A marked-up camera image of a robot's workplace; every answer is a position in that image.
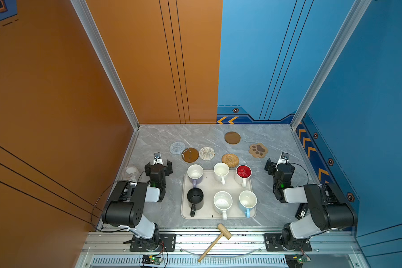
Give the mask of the white mug red inside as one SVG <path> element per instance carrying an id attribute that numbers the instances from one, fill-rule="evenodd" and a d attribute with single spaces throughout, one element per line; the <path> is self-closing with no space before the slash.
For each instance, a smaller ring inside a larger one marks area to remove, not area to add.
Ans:
<path id="1" fill-rule="evenodd" d="M 247 165 L 239 165 L 236 168 L 236 174 L 234 175 L 234 180 L 237 184 L 241 185 L 243 188 L 247 187 L 252 175 L 252 170 Z"/>

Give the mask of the black mug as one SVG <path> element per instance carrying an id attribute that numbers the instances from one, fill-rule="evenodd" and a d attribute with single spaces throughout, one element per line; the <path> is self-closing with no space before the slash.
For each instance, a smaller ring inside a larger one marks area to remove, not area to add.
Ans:
<path id="1" fill-rule="evenodd" d="M 188 191 L 186 198 L 189 202 L 190 216 L 194 217 L 196 212 L 204 206 L 204 193 L 199 188 L 193 188 Z"/>

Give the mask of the rattan round coaster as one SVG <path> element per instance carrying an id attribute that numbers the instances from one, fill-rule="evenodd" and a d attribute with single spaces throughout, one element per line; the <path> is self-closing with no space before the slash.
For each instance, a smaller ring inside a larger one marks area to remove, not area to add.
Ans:
<path id="1" fill-rule="evenodd" d="M 222 162 L 228 165 L 229 168 L 235 168 L 239 165 L 239 157 L 235 154 L 224 154 L 221 158 Z"/>

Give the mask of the dark wooden round coaster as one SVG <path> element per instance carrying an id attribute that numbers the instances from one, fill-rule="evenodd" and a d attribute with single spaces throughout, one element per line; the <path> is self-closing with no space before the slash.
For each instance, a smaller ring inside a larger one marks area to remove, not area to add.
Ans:
<path id="1" fill-rule="evenodd" d="M 228 144 L 236 145 L 241 141 L 241 136 L 237 132 L 230 131 L 224 135 L 224 139 Z"/>

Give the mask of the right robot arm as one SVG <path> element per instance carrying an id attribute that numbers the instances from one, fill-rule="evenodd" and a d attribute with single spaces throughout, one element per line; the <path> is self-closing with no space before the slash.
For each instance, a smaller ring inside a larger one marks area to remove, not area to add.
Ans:
<path id="1" fill-rule="evenodd" d="M 357 213 L 336 184 L 291 185 L 295 167 L 287 158 L 274 163 L 267 160 L 265 170 L 273 177 L 273 193 L 281 203 L 296 203 L 308 206 L 308 213 L 287 223 L 275 241 L 284 249 L 299 250 L 313 236 L 331 229 L 343 229 L 357 225 Z"/>

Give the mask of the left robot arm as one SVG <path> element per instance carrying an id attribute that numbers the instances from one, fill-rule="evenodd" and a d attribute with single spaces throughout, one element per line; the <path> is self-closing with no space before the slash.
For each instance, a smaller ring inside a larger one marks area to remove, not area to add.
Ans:
<path id="1" fill-rule="evenodd" d="M 120 181 L 116 184 L 102 212 L 102 222 L 122 227 L 134 234 L 132 242 L 147 251 L 160 246 L 160 232 L 156 223 L 144 214 L 145 203 L 160 203 L 166 193 L 166 177 L 173 173 L 172 162 L 157 159 L 145 165 L 148 182 Z"/>

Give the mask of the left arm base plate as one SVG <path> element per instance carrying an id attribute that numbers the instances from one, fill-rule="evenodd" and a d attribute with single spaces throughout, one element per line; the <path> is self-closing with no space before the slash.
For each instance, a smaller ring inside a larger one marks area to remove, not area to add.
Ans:
<path id="1" fill-rule="evenodd" d="M 160 252 L 165 247 L 167 252 L 174 252 L 176 245 L 175 233 L 155 234 L 151 239 L 133 237 L 130 252 Z"/>

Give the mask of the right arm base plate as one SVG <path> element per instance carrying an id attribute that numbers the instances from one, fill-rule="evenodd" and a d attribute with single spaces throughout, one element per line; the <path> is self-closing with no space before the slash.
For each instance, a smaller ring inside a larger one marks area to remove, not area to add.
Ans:
<path id="1" fill-rule="evenodd" d="M 308 239 L 295 239 L 292 236 L 284 237 L 278 233 L 266 233 L 264 234 L 264 242 L 266 250 L 273 251 L 312 251 L 310 241 Z"/>

